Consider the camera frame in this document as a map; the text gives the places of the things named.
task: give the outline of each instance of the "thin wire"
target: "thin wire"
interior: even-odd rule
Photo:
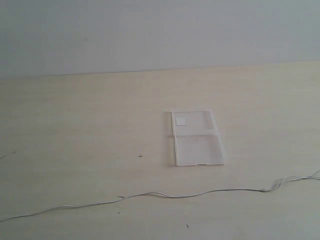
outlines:
[[[89,203],[89,204],[83,204],[83,205],[62,205],[62,206],[56,206],[56,207],[51,207],[47,208],[42,211],[30,213],[30,214],[23,214],[23,215],[17,215],[17,216],[12,216],[9,218],[5,218],[3,220],[0,220],[0,223],[12,220],[12,219],[18,219],[18,218],[24,218],[24,217],[31,217],[39,214],[43,214],[45,212],[49,212],[52,210],[57,210],[57,209],[79,209],[79,208],[84,208],[84,207],[89,207],[89,206],[97,206],[97,205],[104,205],[104,204],[114,204],[118,203],[127,199],[135,198],[138,196],[155,196],[155,197],[161,197],[161,198],[167,198],[167,199],[184,199],[184,198],[192,198],[192,197],[197,197],[209,193],[214,193],[214,192],[231,192],[231,191],[249,191],[249,192],[260,192],[260,193],[268,193],[271,191],[274,191],[278,188],[280,188],[284,183],[288,182],[293,182],[293,181],[301,181],[301,180],[320,180],[320,176],[317,176],[320,173],[320,170],[315,172],[314,174],[306,177],[298,177],[298,176],[286,176],[284,178],[278,179],[274,182],[271,188],[262,188],[262,189],[255,189],[255,188],[222,188],[222,189],[214,189],[214,190],[209,190],[205,192],[200,192],[200,193],[193,193],[193,194],[188,194],[188,195],[178,195],[178,196],[173,196],[169,195],[163,192],[158,192],[158,191],[151,191],[151,192],[146,192],[146,193],[140,193],[140,194],[135,194],[135,195],[130,195],[127,197],[123,197],[121,199],[113,200],[113,201],[101,201],[101,202],[94,202],[94,203]]]

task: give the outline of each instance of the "plastic case lid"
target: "plastic case lid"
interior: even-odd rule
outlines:
[[[177,166],[224,164],[226,154],[211,110],[173,110],[172,130]]]

